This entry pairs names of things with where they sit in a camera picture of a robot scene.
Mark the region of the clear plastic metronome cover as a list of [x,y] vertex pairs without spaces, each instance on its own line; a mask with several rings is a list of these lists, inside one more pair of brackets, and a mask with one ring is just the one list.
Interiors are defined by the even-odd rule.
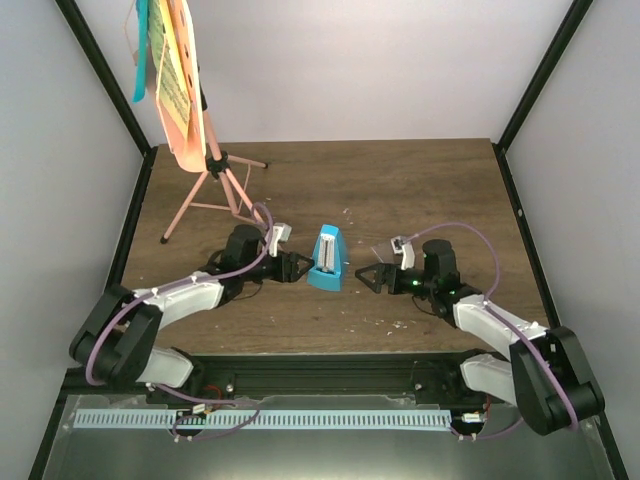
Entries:
[[402,257],[402,250],[394,245],[394,239],[385,239],[371,247],[375,258],[380,263],[397,263]]

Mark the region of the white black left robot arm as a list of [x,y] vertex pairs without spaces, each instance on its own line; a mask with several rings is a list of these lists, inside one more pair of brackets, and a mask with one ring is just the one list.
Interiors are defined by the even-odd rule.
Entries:
[[280,249],[290,233],[284,223],[267,232],[240,225],[224,249],[183,279],[136,290],[109,286],[72,340],[70,356],[84,366],[85,379],[93,386],[162,385],[181,403],[196,402],[204,392],[203,377],[194,372],[187,354],[157,346],[159,331],[228,304],[247,283],[300,280],[315,262]]

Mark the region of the blue metronome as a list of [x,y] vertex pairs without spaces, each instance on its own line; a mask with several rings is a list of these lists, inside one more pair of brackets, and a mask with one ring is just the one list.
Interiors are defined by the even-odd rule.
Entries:
[[338,227],[328,224],[321,227],[312,259],[314,266],[308,272],[307,283],[323,291],[340,292],[347,273],[348,254]]

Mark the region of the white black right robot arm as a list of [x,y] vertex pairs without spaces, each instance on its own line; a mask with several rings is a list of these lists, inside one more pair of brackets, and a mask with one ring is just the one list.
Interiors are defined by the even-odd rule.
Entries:
[[604,395],[571,329],[526,321],[463,282],[449,241],[428,240],[422,252],[420,268],[407,259],[379,262],[358,269],[355,276],[376,294],[387,291],[427,301],[432,315],[493,348],[445,376],[451,400],[465,403],[486,393],[515,406],[542,436],[575,429],[603,412]]

